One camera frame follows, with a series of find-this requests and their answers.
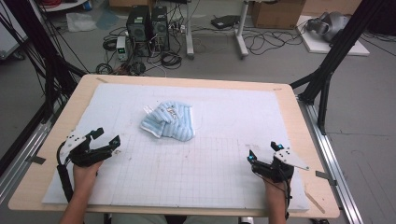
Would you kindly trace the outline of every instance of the gray floor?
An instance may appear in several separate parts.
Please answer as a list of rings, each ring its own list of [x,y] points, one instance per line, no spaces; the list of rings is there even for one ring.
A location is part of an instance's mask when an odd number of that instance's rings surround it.
[[[236,14],[239,6],[229,5]],[[125,20],[114,19],[113,14],[100,7],[90,13],[96,21],[106,17],[112,22],[90,32],[65,33],[64,38],[86,67],[94,71],[96,65],[104,61],[103,37],[123,26]],[[213,14],[216,14],[213,6],[200,5],[192,24],[210,27]],[[64,20],[64,15],[56,14],[54,18]],[[250,24],[251,20],[247,19],[247,26]],[[231,33],[194,33],[193,37],[196,50],[193,61],[187,59],[183,48],[180,68],[165,70],[166,73],[155,68],[145,76],[291,83],[315,71],[325,57],[308,53],[302,44],[270,50],[260,56],[250,54],[240,60]],[[370,41],[396,54],[395,43]],[[396,219],[396,174],[391,168],[396,159],[396,119],[393,118],[396,102],[392,100],[396,95],[396,58],[362,39],[361,43],[370,51],[370,56],[347,56],[332,78],[326,129],[363,221],[392,223]],[[79,66],[70,50],[64,50],[70,55],[68,61]],[[0,92],[2,156],[44,99],[28,60],[8,60],[0,64]],[[7,202],[11,194],[0,205],[0,223],[53,223],[60,217],[60,213],[10,211]],[[343,211],[341,214],[330,222],[347,223]],[[88,215],[87,223],[100,221],[100,215]],[[257,218],[255,223],[263,222]],[[288,223],[310,222],[305,218],[291,218]]]

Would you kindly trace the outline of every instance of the desk leg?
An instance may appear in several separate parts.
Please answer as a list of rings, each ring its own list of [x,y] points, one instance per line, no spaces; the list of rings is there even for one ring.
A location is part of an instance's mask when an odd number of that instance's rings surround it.
[[[191,34],[191,0],[187,1],[187,23],[186,23],[186,46],[187,46],[187,57],[189,59],[194,59],[194,46],[192,44],[192,34]]]
[[[248,49],[247,46],[245,45],[244,38],[242,37],[242,32],[244,31],[245,18],[247,17],[247,12],[248,12],[248,0],[244,0],[244,3],[242,5],[241,21],[239,22],[239,28],[238,30],[235,30],[236,40],[238,42],[239,48],[241,49],[241,59],[244,59],[244,57],[248,56]]]

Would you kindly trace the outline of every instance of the cardboard box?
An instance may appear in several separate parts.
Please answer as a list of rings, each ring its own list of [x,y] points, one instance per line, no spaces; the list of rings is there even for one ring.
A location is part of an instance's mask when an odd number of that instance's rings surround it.
[[[338,11],[353,15],[361,0],[306,0],[302,15],[320,16],[323,12]]]
[[[111,7],[131,7],[134,5],[149,6],[152,8],[154,0],[108,0]]]
[[[294,29],[305,0],[280,0],[275,4],[255,3],[251,18],[257,28]]]

